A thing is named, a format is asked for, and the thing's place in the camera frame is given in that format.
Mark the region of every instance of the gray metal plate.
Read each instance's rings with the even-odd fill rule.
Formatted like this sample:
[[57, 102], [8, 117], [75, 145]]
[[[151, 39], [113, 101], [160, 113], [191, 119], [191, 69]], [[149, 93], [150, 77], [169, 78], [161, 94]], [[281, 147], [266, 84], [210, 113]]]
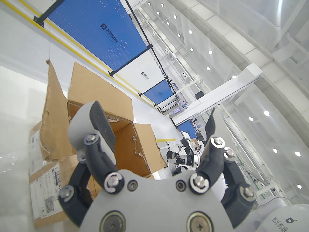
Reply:
[[[126, 219], [126, 232], [185, 232], [187, 219], [193, 212], [205, 213], [213, 223], [213, 231], [234, 231], [230, 220], [212, 190], [203, 195], [191, 192], [188, 170], [166, 180], [150, 180], [131, 171], [118, 171], [125, 178], [125, 186], [116, 195], [101, 190], [89, 208], [80, 231], [99, 231], [104, 215], [110, 211], [121, 212]], [[138, 182], [134, 192], [127, 189], [130, 180]], [[187, 184], [184, 192], [176, 189], [176, 182]]]

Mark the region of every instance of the qr code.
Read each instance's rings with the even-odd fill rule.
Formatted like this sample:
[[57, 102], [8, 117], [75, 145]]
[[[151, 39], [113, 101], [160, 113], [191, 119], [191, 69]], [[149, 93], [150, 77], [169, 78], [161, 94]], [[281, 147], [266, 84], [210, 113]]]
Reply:
[[46, 208], [46, 213], [53, 212], [54, 209], [54, 197], [51, 196], [49, 198], [45, 199], [45, 208]]

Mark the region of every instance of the barcode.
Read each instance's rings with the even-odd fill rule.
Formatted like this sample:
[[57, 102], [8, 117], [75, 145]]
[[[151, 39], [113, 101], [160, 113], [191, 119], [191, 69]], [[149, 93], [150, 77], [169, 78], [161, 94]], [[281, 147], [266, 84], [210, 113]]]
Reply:
[[46, 213], [50, 213], [53, 212], [54, 209], [54, 197], [50, 196], [49, 198], [45, 199], [45, 209], [46, 209]]
[[58, 186], [60, 189], [61, 188], [60, 171], [55, 171], [54, 173], [55, 173], [54, 185]]

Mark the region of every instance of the monitor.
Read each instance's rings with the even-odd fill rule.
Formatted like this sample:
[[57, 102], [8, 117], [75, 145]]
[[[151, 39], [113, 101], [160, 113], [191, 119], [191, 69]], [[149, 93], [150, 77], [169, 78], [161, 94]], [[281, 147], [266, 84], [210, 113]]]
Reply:
[[196, 138], [203, 137], [203, 136], [202, 136], [202, 133], [200, 133], [200, 132], [195, 133], [195, 136], [196, 136]]

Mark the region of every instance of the white banner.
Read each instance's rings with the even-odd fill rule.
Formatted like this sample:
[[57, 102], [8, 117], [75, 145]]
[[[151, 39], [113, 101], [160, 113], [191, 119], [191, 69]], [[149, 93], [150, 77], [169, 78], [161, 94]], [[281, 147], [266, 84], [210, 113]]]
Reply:
[[150, 51], [146, 51], [143, 55], [140, 55], [116, 75], [123, 78], [141, 93], [164, 79]]

